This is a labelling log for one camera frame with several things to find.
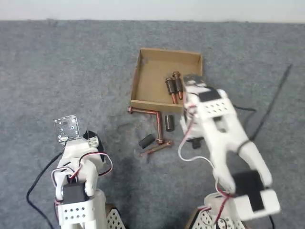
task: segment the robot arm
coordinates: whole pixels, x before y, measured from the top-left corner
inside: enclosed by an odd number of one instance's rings
[[[66,142],[57,169],[52,172],[61,228],[107,229],[105,195],[96,189],[98,171],[107,156],[98,152],[103,150],[100,140],[97,136],[81,137],[74,115],[55,120],[55,128],[59,141]]]
[[[276,193],[269,188],[271,173],[245,133],[227,94],[197,79],[196,76],[184,79],[186,96],[181,125],[184,132],[189,128],[188,140],[205,139],[215,179],[234,194],[228,203],[232,217],[249,220],[279,212]],[[238,152],[250,170],[232,175],[226,164],[228,151]]]

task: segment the screw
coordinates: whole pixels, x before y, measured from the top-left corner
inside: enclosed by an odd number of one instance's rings
[[[180,72],[173,72],[173,78],[176,81],[176,88],[178,91],[178,97],[179,99],[183,99],[183,87],[182,87],[182,82],[180,79]]]
[[[173,103],[177,104],[177,98],[176,98],[177,91],[173,79],[171,77],[166,78],[165,83],[167,86],[168,93],[172,96]]]
[[[145,152],[143,153],[140,153],[140,156],[144,155],[144,154],[152,154],[156,151],[159,151],[161,149],[164,149],[164,148],[167,148],[167,147],[172,147],[173,145],[173,141],[171,140],[167,140],[164,144],[160,145],[160,146],[155,146],[149,150],[146,150]]]
[[[137,112],[137,113],[155,115],[157,117],[157,132],[158,132],[156,142],[159,145],[164,143],[163,134],[162,134],[162,115],[160,111],[144,110],[129,106],[127,112],[130,114],[132,114],[133,112]]]

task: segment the white wall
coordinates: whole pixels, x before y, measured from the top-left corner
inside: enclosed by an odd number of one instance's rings
[[[305,22],[305,0],[0,0],[0,20]]]

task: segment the small black cylinder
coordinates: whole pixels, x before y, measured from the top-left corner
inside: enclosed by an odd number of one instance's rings
[[[178,78],[178,79],[175,79],[175,81],[176,81],[176,88],[177,88],[177,91],[183,92],[181,79]]]
[[[167,86],[168,93],[170,95],[173,94],[173,93],[176,93],[176,86],[175,86],[172,78],[167,78],[165,83],[166,83],[166,86]]]
[[[144,149],[154,141],[155,141],[154,136],[152,134],[149,134],[139,142],[139,146],[141,146],[142,149]]]
[[[171,131],[175,130],[175,122],[173,119],[173,115],[165,116],[165,129],[167,132],[171,132]]]

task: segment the cardboard base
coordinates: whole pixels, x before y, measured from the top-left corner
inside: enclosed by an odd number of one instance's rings
[[[141,109],[181,112],[183,101],[173,104],[165,80],[179,71],[202,75],[202,56],[196,52],[141,48],[135,69],[131,106]]]

